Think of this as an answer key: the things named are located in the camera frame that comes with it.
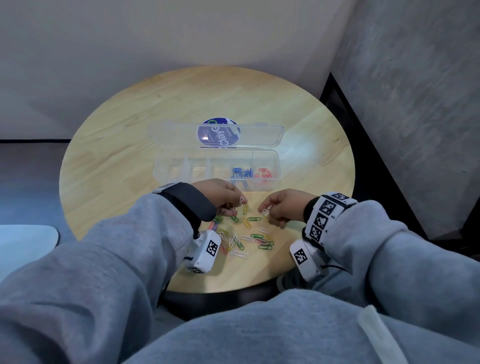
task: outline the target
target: hand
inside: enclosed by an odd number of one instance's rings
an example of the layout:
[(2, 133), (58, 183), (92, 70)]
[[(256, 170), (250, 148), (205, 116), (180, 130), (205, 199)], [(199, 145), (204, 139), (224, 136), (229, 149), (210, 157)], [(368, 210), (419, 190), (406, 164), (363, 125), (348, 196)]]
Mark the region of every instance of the hand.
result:
[(213, 178), (192, 183), (192, 186), (199, 190), (217, 208), (217, 215), (235, 216), (237, 212), (234, 207), (246, 204), (247, 198), (230, 182)]
[(287, 222), (291, 220), (303, 221), (303, 211), (310, 200), (315, 197), (315, 195), (304, 191), (287, 188), (269, 195), (258, 206), (258, 212), (262, 212), (264, 208), (271, 206), (268, 222), (283, 229)]

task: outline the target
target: gray wall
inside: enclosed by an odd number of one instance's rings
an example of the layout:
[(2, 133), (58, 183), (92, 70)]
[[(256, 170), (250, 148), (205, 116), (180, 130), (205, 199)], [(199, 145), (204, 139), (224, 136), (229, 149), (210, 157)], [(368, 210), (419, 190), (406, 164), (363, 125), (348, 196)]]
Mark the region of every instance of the gray wall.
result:
[(113, 94), (203, 64), (319, 96), (354, 0), (2, 0), (0, 139), (70, 138)]
[(332, 73), (428, 236), (480, 195), (480, 1), (359, 0)]

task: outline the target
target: gray floor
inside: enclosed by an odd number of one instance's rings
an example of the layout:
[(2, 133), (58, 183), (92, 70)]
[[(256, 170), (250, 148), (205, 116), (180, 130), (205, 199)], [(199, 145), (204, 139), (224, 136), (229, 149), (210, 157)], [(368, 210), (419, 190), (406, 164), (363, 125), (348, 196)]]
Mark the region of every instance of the gray floor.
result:
[(50, 225), (77, 241), (63, 215), (60, 167), (67, 143), (0, 144), (0, 224)]

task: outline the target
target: round sticker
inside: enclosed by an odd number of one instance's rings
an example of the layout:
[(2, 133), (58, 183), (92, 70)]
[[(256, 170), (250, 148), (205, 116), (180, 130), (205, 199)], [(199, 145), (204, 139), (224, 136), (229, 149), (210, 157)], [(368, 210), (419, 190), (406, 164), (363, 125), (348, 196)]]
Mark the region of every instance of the round sticker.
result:
[(236, 144), (240, 139), (240, 128), (224, 128), (216, 126), (216, 124), (236, 125), (237, 123), (232, 119), (213, 118), (205, 120), (203, 124), (212, 124), (212, 126), (198, 127), (198, 139), (203, 144), (215, 144), (227, 148), (231, 144)]

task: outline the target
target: round wooden table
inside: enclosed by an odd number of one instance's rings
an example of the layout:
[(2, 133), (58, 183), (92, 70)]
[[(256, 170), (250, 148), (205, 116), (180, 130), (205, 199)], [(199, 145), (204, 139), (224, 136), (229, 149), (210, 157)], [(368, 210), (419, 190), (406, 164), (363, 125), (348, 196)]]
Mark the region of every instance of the round wooden table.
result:
[[(157, 147), (147, 133), (152, 121), (202, 123), (226, 117), (238, 124), (258, 121), (280, 124), (285, 135), (275, 148), (282, 177), (274, 191), (295, 188), (320, 195), (351, 195), (355, 181), (353, 154), (332, 113), (300, 87), (267, 73), (240, 67), (202, 66), (170, 71), (133, 85), (104, 102), (82, 124), (63, 158), (60, 199), (69, 226), (81, 239), (98, 221), (125, 213), (143, 194), (159, 186), (152, 175)], [(245, 192), (249, 216), (271, 192)], [(245, 242), (248, 259), (219, 254), (207, 274), (180, 267), (169, 291), (212, 293), (237, 290), (278, 277), (295, 264), (289, 246), (300, 237), (303, 223), (284, 230), (253, 222), (271, 231), (273, 250)]]

